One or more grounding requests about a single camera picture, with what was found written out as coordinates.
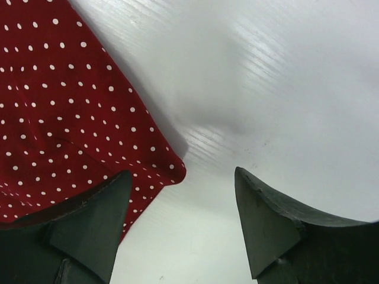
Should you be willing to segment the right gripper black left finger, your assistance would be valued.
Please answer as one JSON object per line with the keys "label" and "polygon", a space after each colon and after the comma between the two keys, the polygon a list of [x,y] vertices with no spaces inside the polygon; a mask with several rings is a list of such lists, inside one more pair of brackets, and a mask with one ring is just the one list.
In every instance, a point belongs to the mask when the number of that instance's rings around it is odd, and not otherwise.
{"label": "right gripper black left finger", "polygon": [[109,283],[132,190],[121,171],[61,203],[1,223],[1,283]]}

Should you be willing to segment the red polka dot skirt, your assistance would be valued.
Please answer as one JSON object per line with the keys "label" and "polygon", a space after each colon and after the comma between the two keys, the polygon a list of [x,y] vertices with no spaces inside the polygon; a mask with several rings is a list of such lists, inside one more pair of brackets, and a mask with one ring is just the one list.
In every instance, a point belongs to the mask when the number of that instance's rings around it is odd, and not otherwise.
{"label": "red polka dot skirt", "polygon": [[128,170],[126,233],[184,162],[68,1],[1,2],[1,221]]}

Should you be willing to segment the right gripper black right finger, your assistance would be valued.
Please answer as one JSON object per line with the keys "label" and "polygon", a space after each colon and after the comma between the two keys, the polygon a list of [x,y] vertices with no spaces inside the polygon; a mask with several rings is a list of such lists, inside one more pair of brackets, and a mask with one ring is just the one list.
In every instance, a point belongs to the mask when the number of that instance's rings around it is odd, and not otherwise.
{"label": "right gripper black right finger", "polygon": [[235,169],[251,276],[258,283],[377,283],[378,223],[332,215]]}

